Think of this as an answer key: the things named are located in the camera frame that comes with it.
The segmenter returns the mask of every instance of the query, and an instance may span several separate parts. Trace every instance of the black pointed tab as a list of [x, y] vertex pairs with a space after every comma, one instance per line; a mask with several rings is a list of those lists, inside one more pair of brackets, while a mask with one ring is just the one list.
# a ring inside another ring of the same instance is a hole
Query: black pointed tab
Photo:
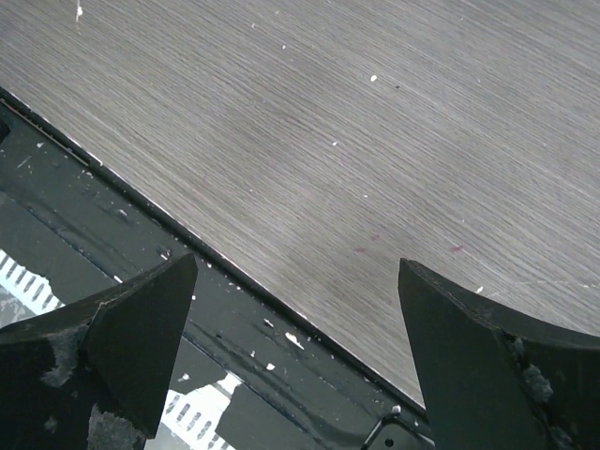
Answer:
[[0, 330], [0, 448], [143, 449], [156, 435], [193, 255]]
[[148, 438], [158, 430], [197, 275], [192, 254], [161, 265], [127, 286], [127, 301], [102, 306], [83, 339], [87, 362]]
[[402, 260], [398, 291], [436, 448], [600, 448], [600, 338]]

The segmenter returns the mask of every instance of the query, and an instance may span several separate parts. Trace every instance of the white debris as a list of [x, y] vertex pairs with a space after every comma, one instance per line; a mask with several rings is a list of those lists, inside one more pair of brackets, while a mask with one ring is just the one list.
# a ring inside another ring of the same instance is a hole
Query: white debris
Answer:
[[285, 337], [296, 347], [299, 347], [300, 349], [304, 350], [304, 347], [302, 346], [302, 344], [300, 343], [300, 341], [298, 340], [298, 338], [296, 336], [294, 336], [292, 333], [286, 333]]
[[83, 15], [83, 8], [80, 0], [77, 0], [77, 14], [75, 15], [75, 22], [79, 23], [79, 19]]

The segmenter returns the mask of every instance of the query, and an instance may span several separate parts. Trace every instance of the scratched surface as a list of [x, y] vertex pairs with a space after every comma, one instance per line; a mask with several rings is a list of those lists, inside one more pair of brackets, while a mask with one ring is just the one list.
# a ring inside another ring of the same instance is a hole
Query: scratched surface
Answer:
[[0, 84], [409, 395], [401, 256], [598, 333], [597, 2], [81, 7], [5, 1]]

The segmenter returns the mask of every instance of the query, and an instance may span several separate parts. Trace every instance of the gray wood grain surface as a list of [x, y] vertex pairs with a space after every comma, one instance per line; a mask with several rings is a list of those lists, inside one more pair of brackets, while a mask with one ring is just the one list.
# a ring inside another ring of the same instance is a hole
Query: gray wood grain surface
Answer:
[[0, 84], [413, 398], [400, 257], [598, 334], [598, 2], [81, 7], [5, 0]]

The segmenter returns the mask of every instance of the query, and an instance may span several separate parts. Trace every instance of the black plastic piece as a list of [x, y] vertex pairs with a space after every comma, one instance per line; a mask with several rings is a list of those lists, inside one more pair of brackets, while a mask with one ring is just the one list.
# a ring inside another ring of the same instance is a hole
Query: black plastic piece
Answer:
[[600, 448], [600, 338], [400, 263], [400, 303], [438, 450]]
[[400, 414], [401, 409], [396, 406], [373, 430], [361, 450], [433, 450], [433, 442], [417, 434], [418, 421], [412, 424], [412, 430], [407, 429], [398, 420]]
[[0, 448], [142, 449], [157, 433], [197, 275], [187, 254], [0, 330]]

